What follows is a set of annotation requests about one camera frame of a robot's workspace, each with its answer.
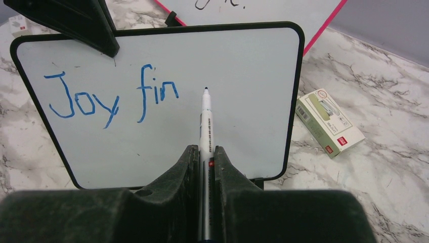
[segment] small cardboard box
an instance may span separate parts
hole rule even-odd
[[[9,26],[11,28],[11,33],[15,38],[31,34],[28,21],[22,15],[9,18]]]
[[[330,158],[365,139],[324,89],[300,97],[295,111]]]

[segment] barcode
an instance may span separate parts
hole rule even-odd
[[[300,106],[296,106],[296,109],[298,110],[299,114],[303,117],[304,120],[308,121],[308,119],[310,118],[306,111]]]

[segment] white marker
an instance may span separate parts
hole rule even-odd
[[[200,163],[198,171],[198,241],[215,239],[213,213],[215,199],[215,147],[213,143],[213,116],[211,98],[205,87],[200,116]]]

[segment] white board surface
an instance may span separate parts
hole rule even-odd
[[[114,59],[62,35],[27,36],[12,56],[78,187],[144,186],[167,171],[198,144],[206,86],[214,144],[249,179],[272,178],[285,169],[303,51],[290,26],[119,31]]]
[[[185,25],[291,21],[305,34],[305,52],[347,0],[155,0]]]

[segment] marble countertop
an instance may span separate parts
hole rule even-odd
[[[117,29],[164,27],[149,0],[107,0]],[[32,23],[33,33],[53,33]],[[12,62],[0,26],[0,198],[74,189]],[[299,95],[325,88],[366,136],[330,159],[295,116],[288,167],[266,189],[342,189],[363,205],[379,242],[429,242],[429,68],[332,29],[306,54]]]

